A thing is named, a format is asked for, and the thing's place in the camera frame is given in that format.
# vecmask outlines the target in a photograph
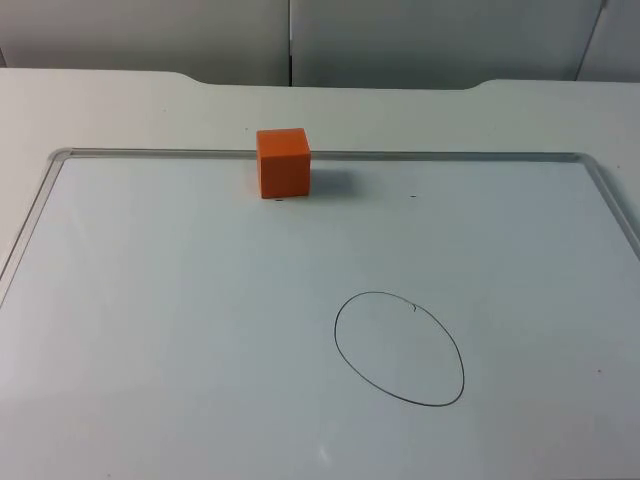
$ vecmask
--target whiteboard frame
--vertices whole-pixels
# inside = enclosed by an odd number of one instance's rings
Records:
[[[0,308],[4,303],[11,282],[24,255],[29,240],[38,224],[49,194],[55,186],[58,174],[67,159],[80,158],[188,158],[188,159],[243,159],[255,158],[254,150],[147,150],[147,149],[91,149],[64,148],[49,156],[47,168],[38,193],[20,228],[9,256],[0,271]],[[314,151],[313,158],[322,160],[415,160],[415,161],[455,161],[455,162],[537,162],[537,163],[578,163],[588,172],[591,180],[609,207],[622,229],[633,252],[640,260],[640,234],[630,220],[631,216],[623,207],[623,202],[607,182],[598,162],[582,153],[534,153],[534,152],[366,152],[366,151]]]

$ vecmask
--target black marker circle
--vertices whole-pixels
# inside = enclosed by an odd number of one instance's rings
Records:
[[[355,300],[358,297],[361,297],[363,295],[388,295],[390,297],[394,297],[397,298],[399,300],[402,300],[403,302],[408,303],[414,310],[416,309],[420,309],[422,310],[424,313],[426,313],[435,323],[436,325],[438,325],[442,331],[444,333],[447,334],[447,337],[449,337],[449,340],[451,340],[451,343],[453,344],[453,347],[456,349],[456,354],[458,355],[458,361],[460,363],[460,373],[462,374],[462,381],[460,383],[460,390],[458,391],[458,393],[456,394],[456,396],[444,403],[426,403],[426,402],[418,402],[416,400],[412,400],[410,398],[406,398],[406,397],[402,397],[400,395],[396,395],[393,392],[390,392],[389,390],[386,390],[384,388],[382,388],[380,385],[374,383],[373,381],[369,380],[364,374],[362,374],[347,358],[347,356],[344,354],[344,352],[342,351],[342,349],[340,348],[340,343],[338,342],[338,322],[340,321],[340,314],[342,313],[342,311],[344,310],[344,308],[349,305],[350,302],[352,302],[353,300]],[[401,297],[400,295],[396,295],[394,293],[389,293],[389,292],[382,292],[382,291],[368,291],[368,292],[361,292],[358,293],[356,295],[354,295],[353,297],[349,298],[346,302],[344,302],[344,304],[340,307],[340,310],[338,310],[338,314],[336,315],[336,320],[333,324],[333,341],[336,344],[336,348],[338,349],[338,353],[340,353],[340,356],[342,357],[342,359],[347,363],[347,365],[349,365],[351,367],[351,369],[356,372],[360,378],[362,378],[364,381],[366,381],[368,384],[374,386],[375,388],[377,388],[378,390],[380,390],[381,392],[386,393],[387,395],[390,395],[394,398],[397,398],[398,400],[402,400],[403,402],[407,402],[407,403],[412,403],[414,405],[421,405],[423,407],[448,407],[449,405],[453,405],[454,403],[456,403],[460,397],[462,397],[462,392],[464,392],[464,386],[465,386],[465,375],[464,375],[464,363],[462,361],[462,355],[460,354],[460,349],[458,348],[458,344],[456,343],[456,341],[453,339],[453,336],[449,333],[449,331],[445,328],[445,326],[440,323],[440,321],[431,313],[429,312],[426,308],[421,307],[418,304],[415,304],[413,302],[410,302],[409,300],[407,300],[406,298]]]

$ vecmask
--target white wall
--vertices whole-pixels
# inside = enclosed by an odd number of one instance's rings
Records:
[[[288,84],[288,0],[0,0],[8,66]]]
[[[573,80],[599,0],[292,0],[294,85]]]
[[[640,82],[640,2],[605,3],[578,80]]]

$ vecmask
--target drawn ellipse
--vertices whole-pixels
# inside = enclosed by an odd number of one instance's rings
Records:
[[[334,340],[364,380],[399,400],[428,407],[455,403],[464,364],[455,340],[427,309],[388,292],[363,292],[336,315]]]

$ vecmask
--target orange cube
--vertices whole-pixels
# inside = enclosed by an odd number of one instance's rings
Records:
[[[309,195],[311,151],[303,128],[259,130],[256,150],[262,198]]]

